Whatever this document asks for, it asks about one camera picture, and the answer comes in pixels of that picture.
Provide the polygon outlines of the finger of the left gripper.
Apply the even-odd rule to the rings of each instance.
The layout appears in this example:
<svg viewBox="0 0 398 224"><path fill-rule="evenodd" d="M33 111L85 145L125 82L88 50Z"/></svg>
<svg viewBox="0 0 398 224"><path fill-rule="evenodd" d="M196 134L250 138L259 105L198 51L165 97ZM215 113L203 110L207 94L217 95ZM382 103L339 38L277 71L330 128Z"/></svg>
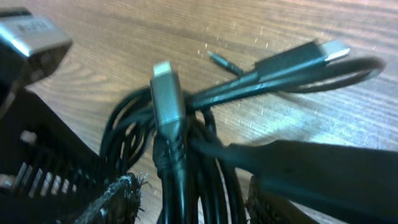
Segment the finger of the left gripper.
<svg viewBox="0 0 398 224"><path fill-rule="evenodd" d="M348 223L397 223L397 153L278 140L262 146L189 142L254 174L261 188Z"/></svg>
<svg viewBox="0 0 398 224"><path fill-rule="evenodd" d="M1 223L72 223L115 180L93 152L35 93L18 92L1 119Z"/></svg>

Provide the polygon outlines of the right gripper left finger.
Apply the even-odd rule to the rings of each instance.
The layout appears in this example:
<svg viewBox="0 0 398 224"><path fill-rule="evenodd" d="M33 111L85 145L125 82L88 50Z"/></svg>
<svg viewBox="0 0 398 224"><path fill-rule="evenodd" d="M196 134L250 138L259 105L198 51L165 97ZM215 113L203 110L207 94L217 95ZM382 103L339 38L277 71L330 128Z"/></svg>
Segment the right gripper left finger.
<svg viewBox="0 0 398 224"><path fill-rule="evenodd" d="M90 203L75 220L77 224L134 224L141 210L141 188L146 176L128 173L109 185L104 194Z"/></svg>

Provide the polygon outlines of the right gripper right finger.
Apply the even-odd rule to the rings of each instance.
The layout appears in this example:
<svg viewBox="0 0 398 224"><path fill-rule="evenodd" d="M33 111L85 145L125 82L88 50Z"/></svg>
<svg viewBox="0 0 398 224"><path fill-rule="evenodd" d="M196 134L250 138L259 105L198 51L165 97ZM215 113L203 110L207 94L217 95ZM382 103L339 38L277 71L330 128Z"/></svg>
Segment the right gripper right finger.
<svg viewBox="0 0 398 224"><path fill-rule="evenodd" d="M250 179L245 207L251 223L318 224L287 199L263 191L254 175Z"/></svg>

